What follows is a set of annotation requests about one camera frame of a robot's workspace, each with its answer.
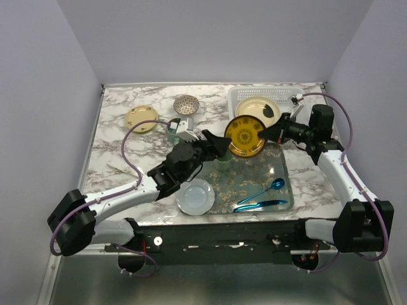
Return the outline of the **cream plate with black mark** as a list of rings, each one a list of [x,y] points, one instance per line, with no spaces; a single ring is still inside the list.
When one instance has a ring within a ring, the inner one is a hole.
[[[249,115],[258,118],[266,127],[274,125],[280,119],[282,113],[279,106],[266,97],[249,97],[241,101],[236,109],[235,115]]]

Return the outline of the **yellow patterned plate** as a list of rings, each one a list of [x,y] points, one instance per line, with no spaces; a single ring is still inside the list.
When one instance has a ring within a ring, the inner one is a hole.
[[[263,122],[251,115],[233,118],[225,128],[224,137],[230,138],[229,150],[239,158],[252,158],[266,145],[266,140],[258,133],[266,129]]]

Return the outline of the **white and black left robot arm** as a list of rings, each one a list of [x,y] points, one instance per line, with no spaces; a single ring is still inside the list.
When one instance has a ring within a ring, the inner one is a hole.
[[[175,145],[166,158],[145,176],[108,191],[66,193],[47,219],[52,232],[50,251],[55,256],[77,254],[101,234],[99,226],[109,217],[131,207],[174,194],[205,162],[226,154],[231,139],[203,130],[204,138]]]

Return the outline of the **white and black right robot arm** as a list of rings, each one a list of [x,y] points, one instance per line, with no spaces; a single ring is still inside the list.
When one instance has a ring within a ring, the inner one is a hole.
[[[293,232],[293,243],[306,249],[321,240],[341,253],[384,253],[394,208],[389,201],[379,200],[355,173],[343,146],[331,136],[333,120],[332,107],[314,105],[306,125],[284,113],[274,125],[258,132],[258,137],[274,143],[293,140],[305,144],[307,154],[325,173],[342,205],[335,219],[303,220],[303,227]]]

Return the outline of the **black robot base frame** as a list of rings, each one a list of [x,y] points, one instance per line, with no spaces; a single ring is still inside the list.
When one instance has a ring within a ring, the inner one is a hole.
[[[140,226],[124,246],[164,265],[290,264],[295,254],[329,250],[305,235],[302,220]]]

